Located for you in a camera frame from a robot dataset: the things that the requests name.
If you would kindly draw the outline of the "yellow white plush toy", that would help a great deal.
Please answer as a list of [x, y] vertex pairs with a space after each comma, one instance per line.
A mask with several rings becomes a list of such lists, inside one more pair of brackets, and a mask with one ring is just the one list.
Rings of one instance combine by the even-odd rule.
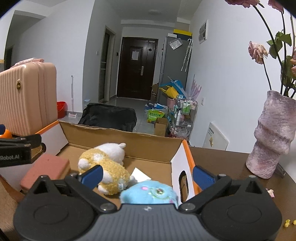
[[98, 184], [99, 192], [115, 195], [137, 184], [137, 180], [123, 166], [126, 143], [105, 143], [86, 150], [78, 161], [80, 174], [95, 165], [103, 168], [103, 178]]

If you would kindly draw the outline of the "pink sponge block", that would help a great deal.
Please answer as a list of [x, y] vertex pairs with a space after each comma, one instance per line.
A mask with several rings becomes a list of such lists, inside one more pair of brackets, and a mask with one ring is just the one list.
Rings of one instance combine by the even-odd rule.
[[70, 162], [59, 156], [43, 154], [22, 178], [20, 185], [23, 192], [27, 192], [39, 176], [47, 175], [51, 180], [58, 180], [66, 176], [70, 171]]

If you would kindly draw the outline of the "blue plush toy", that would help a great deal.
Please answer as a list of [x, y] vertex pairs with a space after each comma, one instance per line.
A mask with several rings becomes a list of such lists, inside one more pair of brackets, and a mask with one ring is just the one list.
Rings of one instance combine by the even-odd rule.
[[142, 181], [121, 192], [122, 204], [174, 204], [178, 208], [178, 196], [171, 186], [158, 181]]

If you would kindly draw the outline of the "orange fruit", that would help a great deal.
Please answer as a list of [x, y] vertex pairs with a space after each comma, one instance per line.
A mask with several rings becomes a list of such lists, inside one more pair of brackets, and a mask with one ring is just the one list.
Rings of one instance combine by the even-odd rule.
[[0, 135], [0, 138], [8, 138], [8, 139], [11, 139], [13, 137], [12, 137], [12, 134], [11, 134], [11, 132], [9, 130], [5, 130], [5, 132], [2, 135]]

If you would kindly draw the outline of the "pink ribbed suitcase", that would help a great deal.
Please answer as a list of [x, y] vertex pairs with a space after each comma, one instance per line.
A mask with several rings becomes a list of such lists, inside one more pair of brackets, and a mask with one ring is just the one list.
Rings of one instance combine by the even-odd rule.
[[1, 124], [17, 136], [37, 133], [58, 119], [54, 64], [28, 62], [1, 72]]

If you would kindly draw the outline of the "red bucket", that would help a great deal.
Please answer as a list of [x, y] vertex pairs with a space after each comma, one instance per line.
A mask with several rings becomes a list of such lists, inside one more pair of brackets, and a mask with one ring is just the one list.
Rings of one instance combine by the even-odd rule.
[[57, 112], [58, 112], [58, 119], [64, 118], [66, 116], [67, 111], [67, 103], [64, 101], [57, 102]]

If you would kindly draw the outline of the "white mop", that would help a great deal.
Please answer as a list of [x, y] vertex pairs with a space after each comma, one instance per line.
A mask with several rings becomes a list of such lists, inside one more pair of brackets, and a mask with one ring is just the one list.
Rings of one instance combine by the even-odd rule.
[[76, 118], [77, 113], [74, 111], [74, 76], [71, 75], [71, 111], [68, 114], [69, 118]]

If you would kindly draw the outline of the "fallen pink petal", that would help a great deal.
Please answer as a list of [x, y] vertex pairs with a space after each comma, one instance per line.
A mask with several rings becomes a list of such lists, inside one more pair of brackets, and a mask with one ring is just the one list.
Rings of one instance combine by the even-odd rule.
[[269, 195], [271, 196], [271, 198], [274, 198], [274, 191], [272, 189], [267, 189], [267, 192], [269, 193]]

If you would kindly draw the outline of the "small brown cardboard box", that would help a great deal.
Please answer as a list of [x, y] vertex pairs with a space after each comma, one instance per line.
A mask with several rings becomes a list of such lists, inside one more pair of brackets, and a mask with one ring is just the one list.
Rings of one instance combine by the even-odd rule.
[[157, 118], [154, 122], [154, 135], [164, 137], [168, 127], [167, 118]]

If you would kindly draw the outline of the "black bag on floor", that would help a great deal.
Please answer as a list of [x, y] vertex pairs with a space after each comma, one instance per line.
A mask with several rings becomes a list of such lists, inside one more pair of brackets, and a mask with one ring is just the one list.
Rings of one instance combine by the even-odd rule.
[[83, 110], [78, 124], [133, 132], [137, 124], [137, 114], [133, 108], [90, 103]]

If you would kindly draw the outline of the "green snack bag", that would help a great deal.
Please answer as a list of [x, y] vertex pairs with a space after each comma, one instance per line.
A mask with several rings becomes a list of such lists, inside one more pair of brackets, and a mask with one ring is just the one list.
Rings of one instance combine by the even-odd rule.
[[158, 118], [163, 118], [165, 113], [158, 109], [150, 109], [147, 111], [147, 122], [148, 123], [155, 123]]

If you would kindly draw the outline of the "blue yellow bags pile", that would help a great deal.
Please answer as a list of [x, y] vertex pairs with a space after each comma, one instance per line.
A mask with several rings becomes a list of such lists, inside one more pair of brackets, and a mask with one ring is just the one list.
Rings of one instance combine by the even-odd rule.
[[187, 98], [188, 95], [185, 92], [183, 84], [180, 80], [172, 80], [170, 77], [170, 82], [159, 86], [159, 90], [162, 91], [168, 98], [176, 99], [178, 96], [182, 98]]

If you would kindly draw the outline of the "grey refrigerator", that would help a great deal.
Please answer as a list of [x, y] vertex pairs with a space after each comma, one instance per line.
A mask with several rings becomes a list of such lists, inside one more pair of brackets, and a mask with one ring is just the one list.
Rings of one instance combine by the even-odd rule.
[[187, 63], [183, 64], [191, 36], [177, 34], [177, 38], [167, 35], [164, 40], [159, 87], [165, 89], [172, 80], [179, 80], [186, 87], [188, 72]]

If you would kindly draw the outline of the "dark front door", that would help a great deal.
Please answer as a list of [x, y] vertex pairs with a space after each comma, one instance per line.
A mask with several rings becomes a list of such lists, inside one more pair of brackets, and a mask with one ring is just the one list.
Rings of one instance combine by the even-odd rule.
[[123, 37], [117, 97], [151, 99], [157, 47], [157, 39]]

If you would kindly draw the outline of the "yellow black box on fridge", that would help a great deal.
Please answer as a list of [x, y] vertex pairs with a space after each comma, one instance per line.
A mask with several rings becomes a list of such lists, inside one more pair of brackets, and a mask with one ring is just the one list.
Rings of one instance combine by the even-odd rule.
[[185, 30], [179, 30], [179, 29], [174, 29], [173, 33], [177, 36], [188, 36], [188, 37], [192, 37], [192, 33], [189, 31], [185, 31]]

